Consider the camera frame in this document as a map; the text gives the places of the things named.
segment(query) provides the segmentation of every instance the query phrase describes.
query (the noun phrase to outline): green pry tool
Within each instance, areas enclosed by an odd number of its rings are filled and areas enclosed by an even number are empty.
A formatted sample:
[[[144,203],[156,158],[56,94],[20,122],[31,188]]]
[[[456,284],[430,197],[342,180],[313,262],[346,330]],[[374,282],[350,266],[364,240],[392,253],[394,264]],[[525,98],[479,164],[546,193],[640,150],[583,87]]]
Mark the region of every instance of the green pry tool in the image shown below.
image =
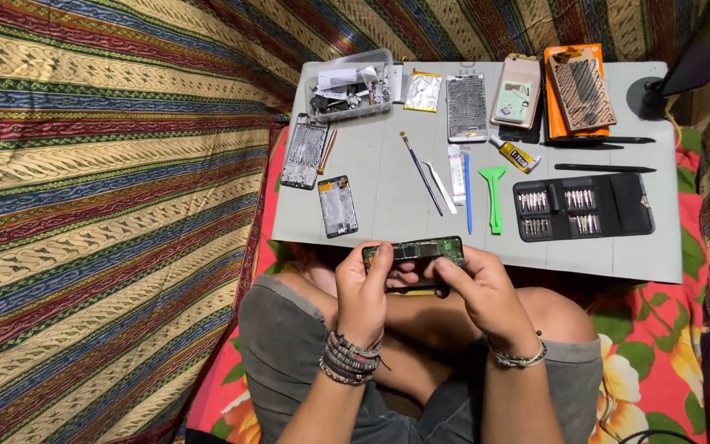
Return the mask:
[[[493,235],[503,232],[503,218],[500,217],[500,205],[498,204],[498,179],[505,172],[505,166],[489,166],[478,170],[478,174],[487,179],[489,184],[489,226],[492,227]]]

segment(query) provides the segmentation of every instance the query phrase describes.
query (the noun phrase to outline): plastic storage box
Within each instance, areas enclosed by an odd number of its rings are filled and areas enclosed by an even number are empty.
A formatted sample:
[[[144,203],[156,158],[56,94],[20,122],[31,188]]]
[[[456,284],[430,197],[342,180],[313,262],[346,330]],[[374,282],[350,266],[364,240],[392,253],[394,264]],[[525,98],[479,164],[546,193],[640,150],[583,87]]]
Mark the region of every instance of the plastic storage box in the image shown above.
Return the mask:
[[[367,116],[370,114],[378,114],[381,112],[388,111],[393,106],[393,99],[381,104],[373,104],[368,106],[359,106],[354,109],[329,112],[326,114],[315,115],[314,108],[311,106],[310,100],[315,96],[314,92],[311,90],[317,84],[317,75],[322,71],[328,71],[330,69],[345,69],[345,68],[355,68],[363,69],[369,66],[385,67],[389,68],[393,66],[394,58],[390,54],[390,51],[385,48],[376,49],[369,52],[361,52],[360,54],[349,55],[346,57],[336,58],[335,60],[330,60],[328,62],[317,63],[316,65],[309,67],[309,76],[306,77],[305,82],[305,106],[306,114],[309,118],[316,120],[318,122],[330,122],[333,120],[341,120],[343,118],[352,118],[358,116]],[[401,94],[401,91],[393,92],[390,91],[390,96],[395,97],[395,94]]]

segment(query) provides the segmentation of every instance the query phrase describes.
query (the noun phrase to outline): screwdriver bit set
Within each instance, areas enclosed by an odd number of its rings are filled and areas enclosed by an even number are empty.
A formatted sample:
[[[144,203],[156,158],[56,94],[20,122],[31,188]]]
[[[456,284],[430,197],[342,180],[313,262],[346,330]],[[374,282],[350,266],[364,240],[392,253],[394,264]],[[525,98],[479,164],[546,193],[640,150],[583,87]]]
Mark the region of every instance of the screwdriver bit set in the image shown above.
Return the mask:
[[[651,207],[636,173],[552,178],[514,185],[525,242],[651,234]]]

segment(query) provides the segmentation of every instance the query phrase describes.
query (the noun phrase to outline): red floral cloth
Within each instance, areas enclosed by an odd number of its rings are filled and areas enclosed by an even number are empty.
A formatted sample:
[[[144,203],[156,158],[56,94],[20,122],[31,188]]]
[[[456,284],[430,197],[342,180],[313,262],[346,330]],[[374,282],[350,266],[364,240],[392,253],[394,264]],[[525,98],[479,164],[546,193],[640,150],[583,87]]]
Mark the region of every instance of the red floral cloth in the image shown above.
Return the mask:
[[[700,336],[708,266],[698,222],[701,199],[694,186],[701,139],[694,129],[685,128],[682,134],[676,159],[684,281],[682,285],[650,282],[621,298],[597,298],[588,309],[602,340],[604,358],[599,419],[589,444],[614,443],[649,428],[675,430],[696,442],[706,442]],[[269,165],[254,276],[293,269],[292,247],[268,240],[285,141],[286,131]],[[260,428],[237,351],[237,335],[235,329],[215,358],[194,399],[187,427],[207,431],[232,444],[256,444]],[[675,442],[671,439],[655,436],[648,442]]]

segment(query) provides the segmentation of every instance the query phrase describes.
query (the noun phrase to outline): person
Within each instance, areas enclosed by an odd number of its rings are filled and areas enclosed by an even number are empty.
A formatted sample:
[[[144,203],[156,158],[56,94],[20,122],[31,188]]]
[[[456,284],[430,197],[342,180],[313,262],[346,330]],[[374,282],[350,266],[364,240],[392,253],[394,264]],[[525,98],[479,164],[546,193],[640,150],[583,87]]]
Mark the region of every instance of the person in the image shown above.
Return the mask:
[[[373,245],[366,274],[361,250]],[[553,291],[515,289],[495,255],[464,254],[464,268],[445,257],[392,268],[393,247],[371,242],[335,272],[259,276],[239,325],[261,442],[587,442],[602,378],[590,318]],[[452,292],[386,295],[386,283],[420,276]],[[458,359],[449,367],[394,333]],[[420,417],[389,410],[375,382],[412,396]]]

